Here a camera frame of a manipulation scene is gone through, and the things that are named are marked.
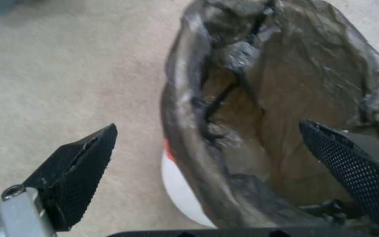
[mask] screw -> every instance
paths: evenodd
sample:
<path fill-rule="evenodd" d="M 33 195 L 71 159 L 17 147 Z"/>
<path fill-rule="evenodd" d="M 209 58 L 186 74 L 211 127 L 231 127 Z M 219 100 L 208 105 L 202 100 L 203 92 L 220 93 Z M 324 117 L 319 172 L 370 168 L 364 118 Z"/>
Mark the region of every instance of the screw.
<path fill-rule="evenodd" d="M 3 194 L 1 194 L 1 199 L 3 201 L 7 201 L 11 198 L 14 198 L 14 197 L 22 194 L 23 192 L 25 192 L 25 190 L 26 190 L 26 188 L 22 184 L 17 184 L 17 185 L 11 186 L 8 189 L 6 189 L 3 192 Z"/>

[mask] black plastic bag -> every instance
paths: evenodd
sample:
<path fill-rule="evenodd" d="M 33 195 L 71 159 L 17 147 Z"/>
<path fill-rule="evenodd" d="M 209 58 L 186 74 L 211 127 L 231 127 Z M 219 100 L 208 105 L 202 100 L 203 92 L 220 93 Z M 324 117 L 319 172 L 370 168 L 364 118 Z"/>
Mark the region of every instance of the black plastic bag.
<path fill-rule="evenodd" d="M 351 201 L 298 129 L 379 138 L 379 53 L 333 6 L 194 1 L 166 73 L 164 134 L 215 225 L 321 225 L 297 206 Z"/>

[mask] red label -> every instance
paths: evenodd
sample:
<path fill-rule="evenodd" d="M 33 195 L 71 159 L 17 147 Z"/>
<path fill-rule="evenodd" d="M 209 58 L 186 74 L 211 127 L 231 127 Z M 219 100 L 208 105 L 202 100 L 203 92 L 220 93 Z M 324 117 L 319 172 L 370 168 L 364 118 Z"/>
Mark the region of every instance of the red label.
<path fill-rule="evenodd" d="M 175 158 L 173 157 L 172 153 L 170 152 L 169 141 L 166 139 L 164 139 L 164 150 L 166 151 L 167 157 L 175 163 Z"/>

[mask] textured gripper pad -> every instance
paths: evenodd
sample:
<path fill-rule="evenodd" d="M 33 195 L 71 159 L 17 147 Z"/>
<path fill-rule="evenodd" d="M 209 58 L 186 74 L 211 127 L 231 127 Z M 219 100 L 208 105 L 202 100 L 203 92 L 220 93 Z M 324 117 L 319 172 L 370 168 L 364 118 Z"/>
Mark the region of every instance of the textured gripper pad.
<path fill-rule="evenodd" d="M 341 132 L 311 121 L 301 121 L 299 128 L 313 155 L 379 225 L 379 162 Z"/>

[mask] floor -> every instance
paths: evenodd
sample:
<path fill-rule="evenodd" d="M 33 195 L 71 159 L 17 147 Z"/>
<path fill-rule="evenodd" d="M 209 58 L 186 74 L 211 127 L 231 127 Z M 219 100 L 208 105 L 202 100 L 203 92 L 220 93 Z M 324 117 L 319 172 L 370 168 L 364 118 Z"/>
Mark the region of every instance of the floor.
<path fill-rule="evenodd" d="M 109 123 L 116 150 L 62 237 L 200 228 L 161 183 L 164 60 L 190 0 L 23 0 L 0 16 L 0 194 Z M 379 0 L 331 0 L 379 51 Z"/>

